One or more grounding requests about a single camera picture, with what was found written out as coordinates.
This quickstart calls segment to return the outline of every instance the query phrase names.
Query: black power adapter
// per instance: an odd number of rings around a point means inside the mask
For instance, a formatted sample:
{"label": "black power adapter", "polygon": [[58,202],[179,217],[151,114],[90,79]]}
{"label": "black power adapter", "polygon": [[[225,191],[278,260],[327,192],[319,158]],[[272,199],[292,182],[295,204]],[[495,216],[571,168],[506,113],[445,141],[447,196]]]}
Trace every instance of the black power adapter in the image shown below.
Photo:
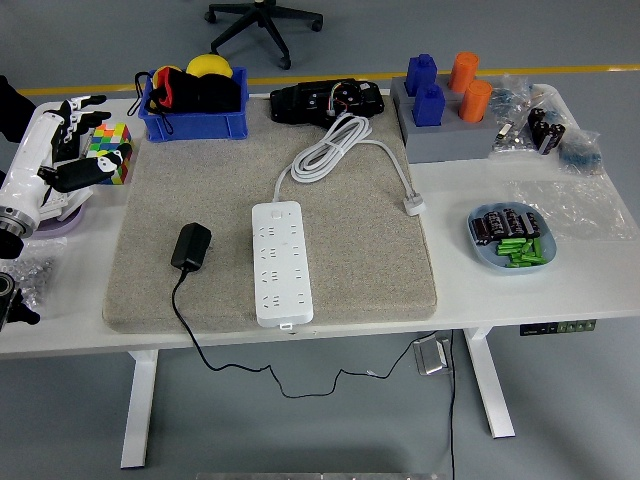
{"label": "black power adapter", "polygon": [[199,223],[182,227],[173,250],[171,265],[180,270],[195,272],[202,266],[204,256],[211,243],[211,231]]}

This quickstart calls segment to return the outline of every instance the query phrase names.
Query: yellow floor line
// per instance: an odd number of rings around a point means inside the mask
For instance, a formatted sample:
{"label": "yellow floor line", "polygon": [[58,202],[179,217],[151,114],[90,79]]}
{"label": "yellow floor line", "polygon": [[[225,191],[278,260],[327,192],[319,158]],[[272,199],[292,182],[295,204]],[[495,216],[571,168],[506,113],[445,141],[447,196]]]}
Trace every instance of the yellow floor line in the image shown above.
{"label": "yellow floor line", "polygon": [[[512,75],[554,75],[562,73],[604,73],[604,72],[637,72],[640,71],[640,63],[617,65],[567,65],[560,67],[531,67],[531,68],[492,68],[478,70],[477,76],[491,77],[510,73]],[[301,82],[318,80],[330,80],[333,78],[355,78],[356,80],[390,80],[393,77],[401,77],[407,72],[341,74],[341,75],[314,75],[294,77],[265,77],[249,78],[249,85],[294,85]],[[450,70],[439,70],[439,73],[448,74]],[[85,95],[106,92],[133,92],[135,85],[89,85],[77,87],[51,87],[51,88],[24,88],[18,90],[27,97],[41,95]]]}

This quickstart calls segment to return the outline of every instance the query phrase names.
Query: gray felt mat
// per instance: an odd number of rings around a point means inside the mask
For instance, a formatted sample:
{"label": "gray felt mat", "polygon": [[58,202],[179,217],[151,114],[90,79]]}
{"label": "gray felt mat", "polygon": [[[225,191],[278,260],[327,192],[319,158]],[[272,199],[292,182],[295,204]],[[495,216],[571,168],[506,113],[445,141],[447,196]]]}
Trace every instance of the gray felt mat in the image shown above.
{"label": "gray felt mat", "polygon": [[[385,99],[370,139],[408,165],[397,117]],[[179,271],[169,261],[183,225],[213,233],[203,267],[177,303],[196,332],[256,330],[251,208],[270,202],[295,155],[324,135],[319,127],[271,121],[267,100],[247,104],[246,140],[143,141],[104,302],[103,317],[123,333],[182,332],[171,308]],[[302,206],[315,325],[428,318],[436,308],[429,253],[418,218],[387,154],[354,147],[323,180],[284,180],[280,200]]]}

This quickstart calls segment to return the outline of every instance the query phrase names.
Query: white power strip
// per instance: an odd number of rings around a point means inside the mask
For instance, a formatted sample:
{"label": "white power strip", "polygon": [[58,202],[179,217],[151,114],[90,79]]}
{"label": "white power strip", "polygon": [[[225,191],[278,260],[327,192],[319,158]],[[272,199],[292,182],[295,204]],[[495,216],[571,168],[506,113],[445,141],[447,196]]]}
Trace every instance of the white power strip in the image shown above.
{"label": "white power strip", "polygon": [[313,302],[300,204],[260,203],[251,219],[258,324],[291,329],[310,322]]}

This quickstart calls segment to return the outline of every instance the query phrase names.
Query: office chair base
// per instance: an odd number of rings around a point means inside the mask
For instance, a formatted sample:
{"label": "office chair base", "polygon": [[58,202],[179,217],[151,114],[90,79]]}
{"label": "office chair base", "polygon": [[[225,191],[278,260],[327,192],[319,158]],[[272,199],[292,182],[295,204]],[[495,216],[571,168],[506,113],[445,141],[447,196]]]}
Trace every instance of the office chair base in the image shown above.
{"label": "office chair base", "polygon": [[233,23],[218,38],[211,42],[211,53],[218,54],[218,47],[236,36],[238,33],[257,23],[259,27],[265,28],[273,41],[282,51],[282,58],[278,62],[278,66],[283,70],[291,68],[291,58],[289,49],[284,40],[280,36],[278,29],[273,23],[272,18],[290,18],[311,21],[311,30],[319,32],[322,30],[323,17],[318,13],[306,12],[302,10],[294,10],[291,8],[276,6],[275,0],[256,1],[253,4],[211,4],[209,11],[204,14],[204,19],[209,23],[216,23],[216,12],[233,13],[242,15],[239,20]]}

